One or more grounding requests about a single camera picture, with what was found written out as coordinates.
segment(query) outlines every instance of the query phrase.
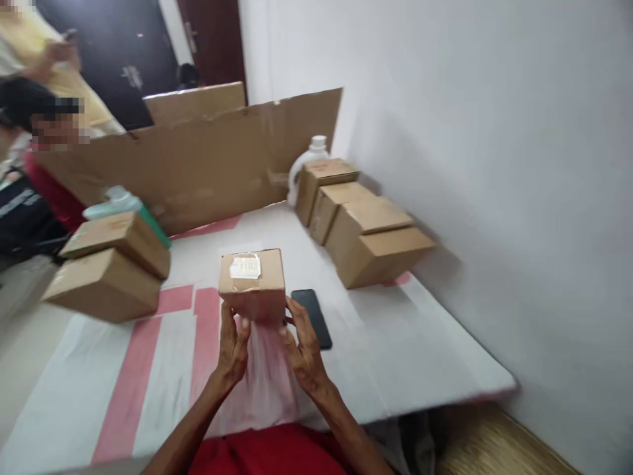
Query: red shirt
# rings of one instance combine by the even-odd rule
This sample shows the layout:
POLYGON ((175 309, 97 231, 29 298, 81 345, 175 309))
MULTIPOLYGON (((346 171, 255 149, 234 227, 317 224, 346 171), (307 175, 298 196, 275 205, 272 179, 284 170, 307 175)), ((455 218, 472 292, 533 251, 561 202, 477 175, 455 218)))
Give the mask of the red shirt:
POLYGON ((44 198, 64 228, 70 233, 77 231, 77 228, 86 221, 82 215, 86 207, 36 163, 33 152, 30 150, 24 153, 24 173, 28 176, 33 189, 44 198))
POLYGON ((299 424, 209 439, 200 449, 189 474, 208 475, 344 475, 353 468, 330 434, 299 424))

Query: white label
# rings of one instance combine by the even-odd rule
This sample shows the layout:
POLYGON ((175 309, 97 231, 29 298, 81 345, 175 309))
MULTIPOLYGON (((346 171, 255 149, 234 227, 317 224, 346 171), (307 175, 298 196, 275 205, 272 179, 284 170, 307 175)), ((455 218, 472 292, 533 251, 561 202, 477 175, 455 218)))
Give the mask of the white label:
POLYGON ((231 278, 257 279, 262 273, 259 257, 236 257, 229 268, 231 278))

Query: black smartphone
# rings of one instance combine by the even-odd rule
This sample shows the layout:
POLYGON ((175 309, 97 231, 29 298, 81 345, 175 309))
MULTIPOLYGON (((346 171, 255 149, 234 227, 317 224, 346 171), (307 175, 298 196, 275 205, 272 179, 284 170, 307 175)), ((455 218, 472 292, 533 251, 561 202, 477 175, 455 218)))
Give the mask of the black smartphone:
POLYGON ((325 319, 323 318, 321 306, 318 304, 315 291, 312 289, 294 290, 290 296, 299 302, 308 312, 310 323, 312 323, 312 328, 314 328, 316 337, 318 338, 318 347, 321 350, 332 349, 330 332, 328 331, 328 326, 325 324, 325 319))

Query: door handle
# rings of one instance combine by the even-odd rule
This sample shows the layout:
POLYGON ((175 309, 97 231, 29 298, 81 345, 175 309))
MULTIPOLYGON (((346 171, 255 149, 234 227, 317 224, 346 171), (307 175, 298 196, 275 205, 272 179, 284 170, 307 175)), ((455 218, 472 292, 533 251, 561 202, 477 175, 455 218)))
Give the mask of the door handle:
POLYGON ((143 87, 143 80, 140 77, 140 72, 136 69, 136 66, 130 66, 129 70, 132 73, 132 81, 134 81, 136 89, 141 90, 143 87))
POLYGON ((133 88, 136 87, 136 84, 132 80, 132 74, 130 73, 130 70, 127 66, 123 67, 123 74, 121 75, 121 77, 127 77, 127 82, 130 83, 130 86, 133 88))
POLYGON ((196 54, 198 52, 198 48, 196 47, 195 36, 198 34, 198 32, 193 31, 193 28, 191 28, 190 22, 185 22, 185 29, 187 30, 187 39, 189 41, 189 49, 191 50, 192 54, 196 54))

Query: cardboard box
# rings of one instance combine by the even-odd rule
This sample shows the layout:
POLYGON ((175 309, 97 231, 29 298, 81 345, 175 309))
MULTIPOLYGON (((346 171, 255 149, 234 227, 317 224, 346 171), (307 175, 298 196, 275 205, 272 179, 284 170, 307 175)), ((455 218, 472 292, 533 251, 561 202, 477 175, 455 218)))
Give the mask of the cardboard box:
POLYGON ((157 94, 144 97, 143 101, 156 125, 186 122, 198 117, 212 119, 246 106, 242 82, 157 94))
POLYGON ((66 259, 77 259, 110 247, 161 280, 169 276, 169 249, 142 216, 131 211, 85 222, 59 255, 66 259))
POLYGON ((299 174, 299 194, 297 196, 297 215, 307 228, 310 225, 312 209, 315 205, 317 190, 325 185, 356 181, 359 170, 342 158, 316 160, 303 165, 299 174))
POLYGON ((282 252, 268 249, 223 255, 218 293, 244 318, 258 322, 283 321, 286 282, 282 252))
POLYGON ((319 244, 324 245, 340 205, 371 199, 375 195, 364 186, 352 181, 320 187, 316 192, 316 197, 310 219, 310 236, 319 244))
POLYGON ((160 281, 116 249, 66 262, 43 301, 119 323, 156 311, 160 281))
POLYGON ((435 244, 385 197, 340 205, 326 248, 343 285, 358 288, 396 279, 435 244))
POLYGON ((285 200, 287 187, 272 177, 287 174, 313 136, 332 142, 341 94, 109 135, 35 159, 86 206, 101 203, 107 187, 125 187, 173 236, 285 200))

